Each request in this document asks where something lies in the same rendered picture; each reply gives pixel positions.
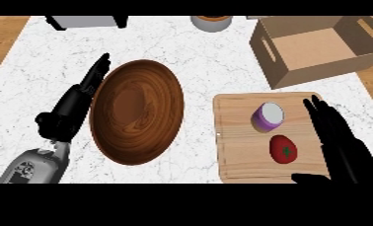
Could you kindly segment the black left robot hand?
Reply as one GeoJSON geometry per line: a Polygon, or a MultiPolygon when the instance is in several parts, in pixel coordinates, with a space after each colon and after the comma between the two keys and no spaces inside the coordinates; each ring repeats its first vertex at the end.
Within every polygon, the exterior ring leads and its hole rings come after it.
{"type": "Polygon", "coordinates": [[[52,141],[71,142],[77,135],[110,64],[110,54],[104,53],[82,82],[74,84],[64,93],[54,110],[37,115],[39,133],[52,141]]]}

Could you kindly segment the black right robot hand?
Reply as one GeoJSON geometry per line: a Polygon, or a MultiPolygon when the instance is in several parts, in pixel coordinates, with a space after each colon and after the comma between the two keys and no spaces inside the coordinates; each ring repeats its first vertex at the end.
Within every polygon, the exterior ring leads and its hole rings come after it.
{"type": "Polygon", "coordinates": [[[293,174],[293,180],[307,185],[373,185],[373,155],[363,141],[354,136],[346,118],[318,96],[312,96],[312,100],[304,99],[304,105],[321,140],[329,178],[323,175],[293,174]]]}

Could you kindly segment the pale wooden cutting board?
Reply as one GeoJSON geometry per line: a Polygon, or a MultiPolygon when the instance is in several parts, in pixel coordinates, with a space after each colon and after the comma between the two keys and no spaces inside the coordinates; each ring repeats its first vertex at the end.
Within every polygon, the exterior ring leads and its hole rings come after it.
{"type": "Polygon", "coordinates": [[[316,92],[220,94],[213,99],[219,176],[225,183],[293,182],[293,173],[329,176],[321,141],[304,99],[321,98],[316,92]],[[285,122],[270,132],[256,129],[253,114],[266,102],[285,111],[285,122]],[[270,155],[270,139],[285,135],[298,148],[298,158],[279,164],[270,155]]]}

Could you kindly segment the cardboard box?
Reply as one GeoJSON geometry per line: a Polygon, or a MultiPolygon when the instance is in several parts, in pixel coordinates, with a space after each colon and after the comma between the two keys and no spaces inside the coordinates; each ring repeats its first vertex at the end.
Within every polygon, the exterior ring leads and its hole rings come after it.
{"type": "Polygon", "coordinates": [[[273,16],[250,40],[273,89],[373,66],[373,16],[273,16]]]}

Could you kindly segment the red tomato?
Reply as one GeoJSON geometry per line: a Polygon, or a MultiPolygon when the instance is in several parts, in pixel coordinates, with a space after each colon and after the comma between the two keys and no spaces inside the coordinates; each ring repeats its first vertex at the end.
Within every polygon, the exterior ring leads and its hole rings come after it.
{"type": "Polygon", "coordinates": [[[285,135],[272,137],[270,155],[279,164],[290,164],[298,159],[297,144],[285,135]]]}

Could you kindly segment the brown wooden bowl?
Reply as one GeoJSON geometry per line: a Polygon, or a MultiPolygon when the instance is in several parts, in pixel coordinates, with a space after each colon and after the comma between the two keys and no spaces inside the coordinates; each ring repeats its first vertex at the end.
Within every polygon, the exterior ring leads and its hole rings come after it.
{"type": "Polygon", "coordinates": [[[185,93],[170,68],[147,59],[122,65],[91,108],[91,131],[104,155],[123,165],[152,161],[176,140],[183,117],[185,93]]]}

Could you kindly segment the grey and black appliance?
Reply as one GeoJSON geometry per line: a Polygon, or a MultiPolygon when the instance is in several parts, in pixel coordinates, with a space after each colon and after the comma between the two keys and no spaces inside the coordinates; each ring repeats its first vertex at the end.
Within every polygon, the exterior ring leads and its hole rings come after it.
{"type": "Polygon", "coordinates": [[[46,16],[48,23],[58,31],[70,28],[127,27],[127,16],[46,16]]]}

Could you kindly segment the grey round pot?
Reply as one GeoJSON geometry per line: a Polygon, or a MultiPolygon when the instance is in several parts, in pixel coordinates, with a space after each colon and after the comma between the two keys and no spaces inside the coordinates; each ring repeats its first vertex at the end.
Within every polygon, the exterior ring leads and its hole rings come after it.
{"type": "Polygon", "coordinates": [[[231,26],[232,16],[192,16],[191,21],[200,30],[208,33],[217,33],[231,26]]]}

